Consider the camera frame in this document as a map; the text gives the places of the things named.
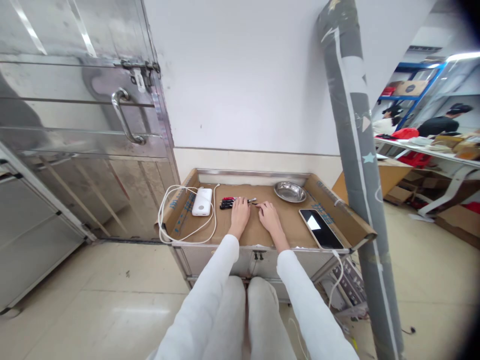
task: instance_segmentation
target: white sleeve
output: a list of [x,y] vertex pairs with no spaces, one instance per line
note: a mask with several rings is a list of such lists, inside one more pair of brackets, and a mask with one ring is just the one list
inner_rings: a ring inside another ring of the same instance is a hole
[[352,345],[325,305],[292,250],[278,255],[276,271],[286,286],[300,331],[313,360],[358,360]]
[[202,356],[220,306],[223,289],[239,259],[239,241],[227,234],[183,301],[160,346],[148,359],[198,359]]

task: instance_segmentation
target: door handle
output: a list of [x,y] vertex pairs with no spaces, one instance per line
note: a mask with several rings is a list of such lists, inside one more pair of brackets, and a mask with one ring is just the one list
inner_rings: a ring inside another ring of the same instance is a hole
[[125,133],[125,136],[128,140],[130,140],[134,144],[138,145],[145,145],[146,141],[142,136],[134,136],[132,132],[130,131],[129,124],[127,120],[125,120],[124,112],[122,111],[122,108],[120,107],[120,100],[130,100],[130,95],[125,90],[124,88],[118,88],[117,91],[115,91],[111,95],[111,104],[113,105],[113,108],[115,109],[116,115],[120,119],[121,127],[123,128],[123,132]]

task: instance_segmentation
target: black shirt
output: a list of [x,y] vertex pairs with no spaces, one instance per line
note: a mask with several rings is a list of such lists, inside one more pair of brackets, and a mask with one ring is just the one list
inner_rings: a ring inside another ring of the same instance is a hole
[[447,116],[439,116],[428,119],[417,130],[420,136],[426,138],[428,135],[438,135],[441,132],[456,132],[459,125],[457,121]]

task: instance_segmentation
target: white power bank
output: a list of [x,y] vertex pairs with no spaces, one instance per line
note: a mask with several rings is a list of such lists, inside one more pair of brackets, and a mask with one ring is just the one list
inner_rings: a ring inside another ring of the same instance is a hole
[[208,216],[210,215],[210,208],[212,202],[212,189],[201,187],[196,192],[195,201],[191,214],[193,216]]

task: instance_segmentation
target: ceiling light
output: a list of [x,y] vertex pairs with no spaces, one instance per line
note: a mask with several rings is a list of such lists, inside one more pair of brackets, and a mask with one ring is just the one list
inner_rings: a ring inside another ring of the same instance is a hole
[[474,59],[480,58],[480,52],[466,52],[463,54],[455,54],[450,56],[446,61],[456,61],[456,60],[463,60],[463,59]]

